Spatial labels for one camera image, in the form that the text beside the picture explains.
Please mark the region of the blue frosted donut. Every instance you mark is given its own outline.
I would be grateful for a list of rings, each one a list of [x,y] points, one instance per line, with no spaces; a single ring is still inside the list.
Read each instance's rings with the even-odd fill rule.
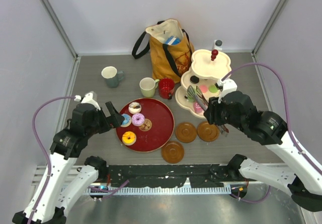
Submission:
[[[128,114],[122,114],[124,120],[121,124],[121,127],[128,127],[131,124],[131,116]]]

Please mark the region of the purple sprinkled donut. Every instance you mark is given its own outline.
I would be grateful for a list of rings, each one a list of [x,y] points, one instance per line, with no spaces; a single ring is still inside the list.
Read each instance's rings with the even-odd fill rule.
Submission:
[[[140,127],[145,122],[145,116],[141,113],[135,113],[132,115],[131,122],[134,126]]]

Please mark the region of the chocolate white frosted donut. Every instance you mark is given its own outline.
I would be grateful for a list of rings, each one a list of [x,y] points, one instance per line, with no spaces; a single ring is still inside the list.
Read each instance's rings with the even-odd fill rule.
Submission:
[[[131,114],[137,114],[137,113],[140,113],[141,112],[141,104],[138,103],[138,102],[131,102],[128,106],[128,111],[131,113]]]

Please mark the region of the yellow frosted donut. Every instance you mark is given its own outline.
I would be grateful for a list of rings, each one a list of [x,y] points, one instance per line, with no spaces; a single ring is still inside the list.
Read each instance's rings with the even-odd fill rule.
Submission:
[[[132,131],[127,131],[122,135],[122,142],[124,145],[130,146],[136,142],[136,134]]]

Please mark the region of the green macaron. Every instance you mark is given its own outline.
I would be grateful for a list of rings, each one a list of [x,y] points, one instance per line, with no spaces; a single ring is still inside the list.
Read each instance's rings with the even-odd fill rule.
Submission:
[[[208,91],[211,93],[217,93],[218,88],[216,87],[216,85],[211,85],[211,86],[209,86]]]

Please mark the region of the pink swirl roll cake front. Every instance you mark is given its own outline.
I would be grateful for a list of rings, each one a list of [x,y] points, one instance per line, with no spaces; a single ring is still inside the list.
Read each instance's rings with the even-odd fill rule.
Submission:
[[[194,102],[193,103],[193,109],[194,109],[194,112],[196,114],[203,114],[203,112],[204,112],[204,110],[202,109],[202,107],[197,102]]]

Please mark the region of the pink sandwich cookie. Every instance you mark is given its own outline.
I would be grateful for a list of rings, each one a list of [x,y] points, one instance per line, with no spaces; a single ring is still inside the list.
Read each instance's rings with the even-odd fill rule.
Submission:
[[[208,87],[206,85],[199,85],[198,87],[203,94],[208,92]]]

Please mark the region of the green swirl roll cake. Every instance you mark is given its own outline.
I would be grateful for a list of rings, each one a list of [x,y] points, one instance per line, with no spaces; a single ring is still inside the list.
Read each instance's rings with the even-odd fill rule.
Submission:
[[[186,101],[191,102],[191,103],[195,102],[195,99],[193,97],[188,96],[188,95],[185,95],[185,99],[186,99]]]

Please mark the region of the black sandwich cookie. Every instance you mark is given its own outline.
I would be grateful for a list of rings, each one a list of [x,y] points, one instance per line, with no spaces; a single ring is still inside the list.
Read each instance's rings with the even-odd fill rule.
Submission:
[[[199,83],[199,78],[197,77],[197,76],[191,76],[190,77],[190,82],[192,83],[192,84],[197,84],[197,83]]]

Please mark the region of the red ceramic mug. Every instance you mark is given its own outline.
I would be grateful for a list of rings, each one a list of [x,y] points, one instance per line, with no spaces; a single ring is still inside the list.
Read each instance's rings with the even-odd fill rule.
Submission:
[[[158,83],[158,92],[163,99],[170,100],[173,97],[175,82],[172,79],[164,78]]]

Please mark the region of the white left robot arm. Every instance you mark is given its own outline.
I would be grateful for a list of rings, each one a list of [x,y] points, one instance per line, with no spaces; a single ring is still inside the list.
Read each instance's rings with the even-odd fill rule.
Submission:
[[[67,126],[58,132],[45,153],[47,166],[38,189],[28,206],[14,214],[13,223],[65,223],[79,197],[93,182],[103,182],[108,165],[100,157],[88,157],[81,171],[63,188],[66,177],[89,139],[121,126],[124,117],[106,102],[110,116],[94,100],[83,99],[73,110]]]

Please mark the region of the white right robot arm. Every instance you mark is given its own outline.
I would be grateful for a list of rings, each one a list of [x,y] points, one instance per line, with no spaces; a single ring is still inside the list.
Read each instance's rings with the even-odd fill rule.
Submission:
[[[276,154],[289,170],[263,166],[236,154],[228,162],[227,174],[233,180],[242,177],[266,183],[288,194],[300,207],[321,211],[321,173],[311,154],[291,136],[287,123],[276,113],[259,111],[248,95],[240,91],[222,99],[211,97],[204,112],[209,124],[229,124],[251,140]]]

